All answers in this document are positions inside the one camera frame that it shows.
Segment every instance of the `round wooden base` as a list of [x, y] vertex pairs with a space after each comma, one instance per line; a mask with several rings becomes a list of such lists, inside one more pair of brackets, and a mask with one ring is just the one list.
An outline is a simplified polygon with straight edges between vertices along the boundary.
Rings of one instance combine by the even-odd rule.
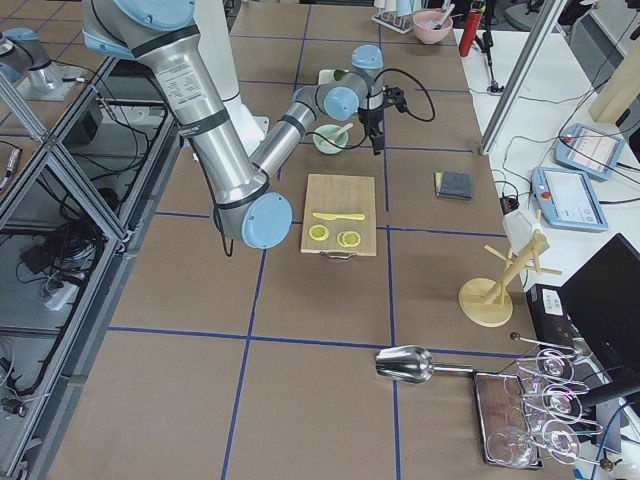
[[465, 283], [458, 293], [458, 301], [464, 314], [483, 327], [501, 327], [509, 321], [513, 313], [513, 304], [508, 293], [504, 303], [484, 304], [484, 296], [496, 282], [488, 278], [474, 278]]

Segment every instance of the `red cylinder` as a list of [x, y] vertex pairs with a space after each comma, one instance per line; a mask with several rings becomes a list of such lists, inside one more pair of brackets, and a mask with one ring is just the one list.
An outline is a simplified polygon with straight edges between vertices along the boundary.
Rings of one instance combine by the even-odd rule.
[[460, 46], [458, 47], [461, 57], [469, 55], [469, 50], [471, 50], [471, 45], [473, 45], [473, 41], [476, 39], [476, 33], [478, 32], [478, 27], [480, 27], [481, 19], [481, 11], [472, 10], [467, 14], [467, 21], [464, 24], [464, 32], [462, 33]]

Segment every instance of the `metal post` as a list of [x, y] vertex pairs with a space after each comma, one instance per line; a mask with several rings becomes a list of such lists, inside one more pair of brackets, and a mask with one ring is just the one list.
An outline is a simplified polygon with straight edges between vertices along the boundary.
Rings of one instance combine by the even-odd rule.
[[486, 155], [489, 150], [491, 150], [491, 147], [493, 147], [498, 134], [502, 130], [502, 126], [518, 99], [520, 89], [524, 85], [538, 52], [542, 48], [547, 35], [551, 33], [551, 30], [555, 26], [566, 3], [567, 0], [544, 2], [538, 21], [527, 38], [522, 53], [520, 53], [520, 57], [518, 57], [513, 72], [511, 72], [504, 93], [500, 97], [496, 110], [493, 112], [491, 120], [489, 120], [489, 125], [482, 137], [482, 143], [480, 143], [480, 153], [482, 155]]
[[13, 88], [13, 85], [11, 85], [9, 80], [2, 74], [0, 74], [0, 98], [4, 99], [7, 106], [14, 115], [18, 117], [18, 120], [22, 122], [25, 128], [29, 130], [29, 133], [34, 139], [40, 142], [46, 141], [47, 129], [36, 114], [29, 108], [18, 91]]

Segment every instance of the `yellow knife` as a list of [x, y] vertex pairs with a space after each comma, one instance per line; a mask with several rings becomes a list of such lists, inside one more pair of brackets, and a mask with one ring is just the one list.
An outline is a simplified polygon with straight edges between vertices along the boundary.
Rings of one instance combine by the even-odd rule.
[[321, 220], [364, 220], [364, 213], [318, 213], [313, 212], [312, 215], [315, 218], [319, 218]]

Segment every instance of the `tablet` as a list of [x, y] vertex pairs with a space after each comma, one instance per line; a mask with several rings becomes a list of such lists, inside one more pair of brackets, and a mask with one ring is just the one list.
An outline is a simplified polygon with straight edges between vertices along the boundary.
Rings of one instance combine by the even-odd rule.
[[608, 180], [624, 147], [624, 139], [576, 123], [556, 142], [556, 162], [587, 172], [595, 180]]
[[531, 184], [550, 225], [591, 232], [609, 228], [586, 172], [537, 167], [533, 169]]

